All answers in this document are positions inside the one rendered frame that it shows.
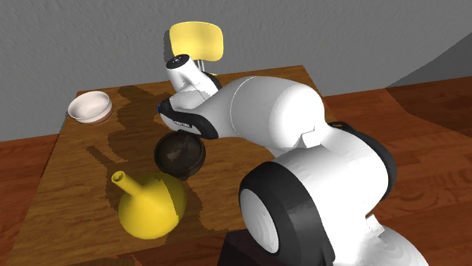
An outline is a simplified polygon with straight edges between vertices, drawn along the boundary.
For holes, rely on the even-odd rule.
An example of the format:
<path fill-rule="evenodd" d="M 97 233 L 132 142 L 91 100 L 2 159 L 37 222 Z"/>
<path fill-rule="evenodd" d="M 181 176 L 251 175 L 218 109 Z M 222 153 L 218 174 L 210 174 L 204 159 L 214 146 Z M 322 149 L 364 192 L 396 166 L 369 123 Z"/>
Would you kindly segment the white bowl with brown base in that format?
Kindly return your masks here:
<path fill-rule="evenodd" d="M 77 122 L 97 125 L 112 114 L 113 103 L 102 91 L 89 91 L 76 97 L 68 106 L 68 115 Z"/>

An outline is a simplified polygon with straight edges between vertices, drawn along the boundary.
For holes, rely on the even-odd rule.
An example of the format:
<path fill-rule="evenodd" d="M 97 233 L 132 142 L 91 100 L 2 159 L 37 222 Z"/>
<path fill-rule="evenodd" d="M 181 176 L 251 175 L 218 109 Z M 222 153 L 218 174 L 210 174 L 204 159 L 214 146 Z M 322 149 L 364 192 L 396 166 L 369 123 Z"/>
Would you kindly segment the dark brown bowl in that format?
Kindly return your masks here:
<path fill-rule="evenodd" d="M 154 149 L 157 167 L 175 178 L 187 180 L 195 175 L 206 159 L 202 140 L 185 131 L 173 131 L 163 136 Z"/>

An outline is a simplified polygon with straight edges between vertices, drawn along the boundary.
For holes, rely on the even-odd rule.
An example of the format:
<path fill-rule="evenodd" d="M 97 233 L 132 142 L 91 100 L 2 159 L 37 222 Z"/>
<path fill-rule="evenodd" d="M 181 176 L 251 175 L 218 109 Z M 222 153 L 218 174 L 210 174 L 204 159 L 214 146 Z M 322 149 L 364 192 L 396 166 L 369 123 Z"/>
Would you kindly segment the dark robot stand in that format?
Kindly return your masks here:
<path fill-rule="evenodd" d="M 236 230 L 225 235 L 217 266 L 261 266 L 254 248 L 257 247 L 247 230 Z"/>

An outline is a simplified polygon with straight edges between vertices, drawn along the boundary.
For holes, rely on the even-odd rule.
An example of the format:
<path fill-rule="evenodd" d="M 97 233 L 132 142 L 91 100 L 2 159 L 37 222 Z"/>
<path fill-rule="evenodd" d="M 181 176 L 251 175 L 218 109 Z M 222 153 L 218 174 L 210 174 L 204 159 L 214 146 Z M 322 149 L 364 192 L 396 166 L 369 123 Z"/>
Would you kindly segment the yellow round flask vase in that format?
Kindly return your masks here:
<path fill-rule="evenodd" d="M 124 191 L 118 205 L 119 221 L 130 235 L 153 240 L 171 232 L 186 210 L 182 182 L 163 172 L 132 178 L 115 172 L 111 181 Z"/>

